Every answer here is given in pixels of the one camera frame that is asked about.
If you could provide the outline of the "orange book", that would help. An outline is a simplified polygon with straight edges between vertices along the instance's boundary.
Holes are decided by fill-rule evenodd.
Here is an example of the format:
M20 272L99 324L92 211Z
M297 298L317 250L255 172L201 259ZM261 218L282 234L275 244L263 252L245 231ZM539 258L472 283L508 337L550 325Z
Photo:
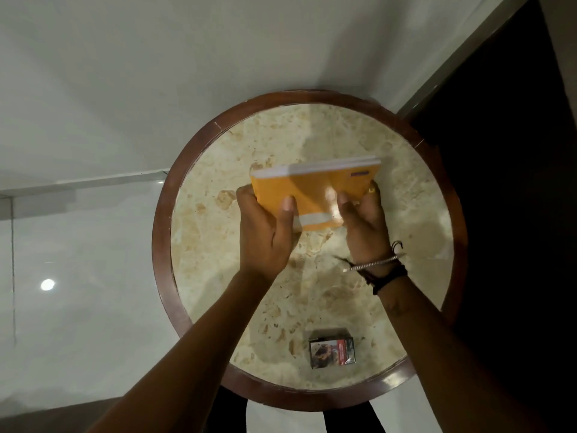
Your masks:
M343 224L337 197L346 193L358 204L367 194L381 167L373 155L348 159L262 168L250 172L250 181L258 203L277 216L283 200L295 200L293 229L309 232Z

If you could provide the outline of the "cigarette pack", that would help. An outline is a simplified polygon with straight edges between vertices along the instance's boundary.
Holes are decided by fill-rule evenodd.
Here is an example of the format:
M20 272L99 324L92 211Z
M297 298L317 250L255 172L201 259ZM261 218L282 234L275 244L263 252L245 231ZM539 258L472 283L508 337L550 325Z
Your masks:
M312 369L356 364L356 349L351 336L321 337L309 340Z

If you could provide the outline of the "grey door frame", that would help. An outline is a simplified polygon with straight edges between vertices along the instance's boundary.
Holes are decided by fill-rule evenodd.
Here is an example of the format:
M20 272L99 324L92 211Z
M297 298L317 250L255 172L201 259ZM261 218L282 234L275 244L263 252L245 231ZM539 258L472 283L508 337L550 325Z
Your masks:
M475 50L497 32L528 0L481 0L431 61L417 71L412 80L395 98L392 109L401 118L418 111L446 79Z

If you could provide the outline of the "person's left hand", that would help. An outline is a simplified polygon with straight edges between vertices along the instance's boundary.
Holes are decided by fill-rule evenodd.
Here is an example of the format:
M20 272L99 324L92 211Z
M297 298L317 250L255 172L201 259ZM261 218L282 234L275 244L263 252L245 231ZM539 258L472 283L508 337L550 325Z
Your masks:
M301 233L294 230L292 248L273 248L278 214L271 215L258 203L249 184L237 189L236 198L241 218L240 272L270 286L286 268Z

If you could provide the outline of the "dark table leg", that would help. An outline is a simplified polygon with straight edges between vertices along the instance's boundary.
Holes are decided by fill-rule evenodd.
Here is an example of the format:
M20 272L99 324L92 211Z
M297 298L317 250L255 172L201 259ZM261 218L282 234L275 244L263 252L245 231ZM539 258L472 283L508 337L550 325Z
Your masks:
M327 433L386 433L370 402L322 412Z
M246 398L220 386L203 433L248 433L247 406Z

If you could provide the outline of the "person's right forearm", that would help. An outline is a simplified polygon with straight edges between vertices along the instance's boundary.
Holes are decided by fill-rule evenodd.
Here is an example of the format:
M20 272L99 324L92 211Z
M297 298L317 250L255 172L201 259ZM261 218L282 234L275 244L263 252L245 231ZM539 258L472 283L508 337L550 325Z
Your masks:
M443 433L549 433L544 421L479 362L400 267L382 265L369 273Z

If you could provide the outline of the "person's left forearm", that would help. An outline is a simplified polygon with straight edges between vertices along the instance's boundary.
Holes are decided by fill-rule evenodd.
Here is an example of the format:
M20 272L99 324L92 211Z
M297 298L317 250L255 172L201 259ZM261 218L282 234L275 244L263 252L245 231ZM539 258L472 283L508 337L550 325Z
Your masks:
M200 433L233 352L282 270L242 266L220 298L87 433Z

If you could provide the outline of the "white baseboard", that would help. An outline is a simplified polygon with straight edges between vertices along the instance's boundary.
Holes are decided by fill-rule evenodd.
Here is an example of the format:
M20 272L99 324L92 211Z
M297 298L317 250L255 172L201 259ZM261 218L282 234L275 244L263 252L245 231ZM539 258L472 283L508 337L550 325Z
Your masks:
M52 193L64 193L64 196L57 195L49 197L54 198L56 204L51 204L48 208L34 208L30 213L24 214L25 217L45 216L52 213L64 212L68 203L73 203L76 201L76 193L78 191L91 188L106 188L109 186L125 184L132 185L134 183L140 182L160 182L160 184L163 185L163 182L168 174L168 169L160 169L139 172L136 174L118 174L87 180L62 181L57 183L45 183L38 186L0 190L0 221L11 220L14 218L15 199L20 197L34 197L50 195Z

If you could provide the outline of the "round marble table wooden rim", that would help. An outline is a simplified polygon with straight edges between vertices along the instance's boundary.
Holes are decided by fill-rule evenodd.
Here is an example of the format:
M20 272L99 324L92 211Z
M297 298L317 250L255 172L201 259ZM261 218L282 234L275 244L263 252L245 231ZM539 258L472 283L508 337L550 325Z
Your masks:
M262 94L209 121L169 170L152 229L157 289L179 336L239 268L235 188L253 170L375 155L389 233L401 262L450 324L465 290L468 236L457 192L431 147L376 102L321 89ZM414 374L378 297L344 273L345 231L303 232L264 296L221 381L264 405L302 412L350 407ZM356 364L312 369L309 340L351 336Z

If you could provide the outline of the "person's right hand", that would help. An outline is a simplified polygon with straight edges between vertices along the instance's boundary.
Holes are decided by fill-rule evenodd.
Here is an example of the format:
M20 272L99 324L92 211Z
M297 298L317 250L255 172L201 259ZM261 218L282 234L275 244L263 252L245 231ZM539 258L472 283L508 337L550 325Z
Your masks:
M344 225L351 262L355 266L365 266L368 269L377 267L378 262L391 260L394 253L378 184L371 181L368 191L359 202L353 203L362 217L362 224L357 227Z

